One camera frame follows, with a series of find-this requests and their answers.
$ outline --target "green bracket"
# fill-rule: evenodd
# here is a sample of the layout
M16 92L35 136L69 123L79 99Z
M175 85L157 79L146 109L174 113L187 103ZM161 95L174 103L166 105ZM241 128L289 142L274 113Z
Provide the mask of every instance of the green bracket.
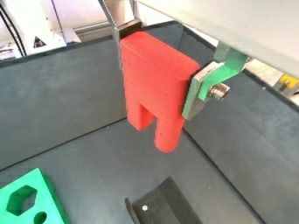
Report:
M23 211L24 201L36 194L34 206ZM32 170L0 189L2 224L70 224L53 183L41 169Z
M211 89L221 88L225 80L239 74L249 56L219 42L217 52L214 54L217 61L213 61L193 77L191 86L185 102L182 116L191 120L202 111L206 102L213 94Z
M199 93L201 100L206 101L211 87L221 84L225 80L239 74L243 66L247 63L247 59L249 56L245 53L239 52L234 48L229 49L226 64L202 79Z

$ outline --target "black plastic piece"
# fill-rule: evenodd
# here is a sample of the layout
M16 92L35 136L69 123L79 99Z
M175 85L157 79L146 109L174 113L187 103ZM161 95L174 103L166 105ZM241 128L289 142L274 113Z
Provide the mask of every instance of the black plastic piece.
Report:
M126 208L135 224L202 224L171 177L135 203L126 199Z

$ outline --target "cable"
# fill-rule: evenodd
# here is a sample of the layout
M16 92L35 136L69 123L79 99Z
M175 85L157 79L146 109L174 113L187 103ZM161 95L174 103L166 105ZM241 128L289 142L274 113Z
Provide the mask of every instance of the cable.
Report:
M23 39L22 39L22 37L20 37L20 35L19 35L19 31L18 31L16 28L15 28L15 23L14 23L12 19L10 18L8 14L6 13L6 8L3 7L2 4L0 4L0 9L2 9L3 13L4 13L4 16L6 16L7 19L8 19L8 22L10 22L11 26L14 27L14 31L15 31L16 37L19 38L19 41L20 41L20 44L22 44L23 52L20 51L20 49L19 49L19 51L22 52L23 56L27 56L27 52L26 52L26 50L24 50L24 42L23 42Z
M22 50L22 47L20 47L20 45L19 45L19 42L16 41L15 35L14 35L12 31L11 31L10 24L8 24L8 23L7 23L7 21L6 21L6 17L4 17L4 14L3 14L3 12L2 12L2 11L0 11L0 17L2 17L2 19L4 20L4 25L6 25L6 28L7 28L7 30L10 31L11 35L12 35L14 42L16 43L16 46L18 46L19 52L20 52L20 53L22 53L22 55L24 56L24 52L23 52L23 50Z
M53 8L55 10L55 14L57 14L57 18L59 20L59 24L61 24L61 33L62 33L62 37L65 39L65 43L67 44L67 41L66 41L66 36L65 36L65 32L63 32L63 29L62 29L62 21L61 21L61 17L59 17L59 13L58 13L58 10L57 10L57 6L55 6L55 3L54 3L54 0L51 0L51 4L53 4Z

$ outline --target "gray wall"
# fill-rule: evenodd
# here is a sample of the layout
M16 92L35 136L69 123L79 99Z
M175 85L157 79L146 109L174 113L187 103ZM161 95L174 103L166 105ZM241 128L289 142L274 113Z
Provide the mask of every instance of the gray wall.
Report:
M187 33L179 50L202 64L213 59L213 50ZM186 130L266 223L297 224L298 109L245 73L227 84L229 98L211 100Z
M0 169L126 117L113 39L0 68Z

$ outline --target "metal bracket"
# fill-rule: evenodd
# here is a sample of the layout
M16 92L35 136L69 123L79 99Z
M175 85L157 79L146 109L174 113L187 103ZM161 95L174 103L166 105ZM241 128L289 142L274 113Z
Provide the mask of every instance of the metal bracket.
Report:
M122 65L122 53L119 49L119 41L133 33L142 30L142 21L135 17L131 3L129 0L99 0L99 4L107 15L114 30L114 38L118 48L119 67Z
M227 96L230 87L222 82L239 74L249 62L249 56L219 43L213 61L193 77L187 100L182 115L191 120L202 111L206 102L214 97L222 101Z

